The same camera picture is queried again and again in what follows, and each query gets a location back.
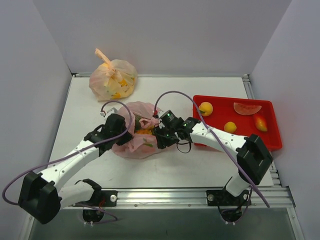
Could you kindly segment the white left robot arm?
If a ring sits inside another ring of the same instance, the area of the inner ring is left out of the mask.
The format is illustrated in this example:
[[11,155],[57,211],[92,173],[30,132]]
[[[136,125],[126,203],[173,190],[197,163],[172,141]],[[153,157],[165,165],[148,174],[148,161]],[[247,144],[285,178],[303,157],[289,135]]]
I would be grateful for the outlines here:
[[133,137],[129,133],[133,118],[112,113],[105,123],[89,132],[61,162],[54,162],[39,173],[28,172],[23,178],[18,205],[41,224],[47,224],[58,212],[74,204],[97,205],[103,198],[101,186],[83,179],[71,187],[65,184],[88,163],[101,157],[114,144],[125,144]]

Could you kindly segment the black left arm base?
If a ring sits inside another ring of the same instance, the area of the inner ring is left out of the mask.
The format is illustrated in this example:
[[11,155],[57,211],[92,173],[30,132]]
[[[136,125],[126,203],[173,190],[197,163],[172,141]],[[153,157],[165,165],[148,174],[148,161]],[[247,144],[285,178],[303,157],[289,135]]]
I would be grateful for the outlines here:
[[82,219],[84,225],[94,225],[107,224],[112,222],[117,222],[119,219],[114,214],[106,212],[103,207],[115,207],[117,200],[111,200],[111,197],[118,197],[118,193],[115,190],[103,191],[102,187],[94,182],[93,180],[87,178],[83,180],[78,180],[78,183],[85,183],[93,189],[93,194],[89,200],[80,201],[74,204],[75,207],[83,207],[88,209],[82,210]]

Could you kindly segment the pink plastic bag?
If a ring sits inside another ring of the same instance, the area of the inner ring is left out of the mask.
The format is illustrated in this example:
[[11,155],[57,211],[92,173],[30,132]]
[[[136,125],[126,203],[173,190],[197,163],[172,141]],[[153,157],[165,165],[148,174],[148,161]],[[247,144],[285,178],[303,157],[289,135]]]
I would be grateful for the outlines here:
[[125,118],[125,126],[133,139],[121,146],[114,144],[111,149],[114,154],[122,158],[144,159],[162,151],[154,135],[136,134],[135,131],[135,114],[142,117],[142,129],[154,129],[159,125],[160,121],[153,117],[154,107],[149,102],[135,101],[118,110],[117,114]]

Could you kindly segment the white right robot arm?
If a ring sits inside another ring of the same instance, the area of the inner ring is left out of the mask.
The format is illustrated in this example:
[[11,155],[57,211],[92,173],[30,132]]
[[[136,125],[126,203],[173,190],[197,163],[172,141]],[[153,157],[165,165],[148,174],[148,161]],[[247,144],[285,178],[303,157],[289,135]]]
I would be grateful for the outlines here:
[[180,141],[201,144],[226,153],[237,167],[222,191],[222,200],[232,205],[239,200],[240,194],[252,187],[261,197],[258,185],[269,170],[273,158],[263,140],[255,134],[250,136],[228,133],[206,125],[203,121],[188,117],[176,117],[171,110],[159,118],[159,125],[153,130],[157,147],[165,149]]

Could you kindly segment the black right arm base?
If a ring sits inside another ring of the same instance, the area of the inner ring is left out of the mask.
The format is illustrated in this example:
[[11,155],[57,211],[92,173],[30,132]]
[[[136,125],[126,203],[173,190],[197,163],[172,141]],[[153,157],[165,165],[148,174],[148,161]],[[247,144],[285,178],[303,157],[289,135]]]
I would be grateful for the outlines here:
[[245,215],[252,204],[253,190],[245,189],[239,196],[233,196],[226,190],[227,181],[221,189],[206,190],[206,202],[209,207],[217,207],[218,212],[226,225],[235,226]]

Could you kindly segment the orange toy pineapple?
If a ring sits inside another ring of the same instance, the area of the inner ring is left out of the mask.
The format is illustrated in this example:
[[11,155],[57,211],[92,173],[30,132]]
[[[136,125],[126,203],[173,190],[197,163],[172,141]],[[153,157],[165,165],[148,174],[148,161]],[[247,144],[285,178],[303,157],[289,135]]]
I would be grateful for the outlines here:
[[152,128],[141,128],[141,129],[137,130],[135,133],[139,134],[139,135],[153,135],[154,134]]

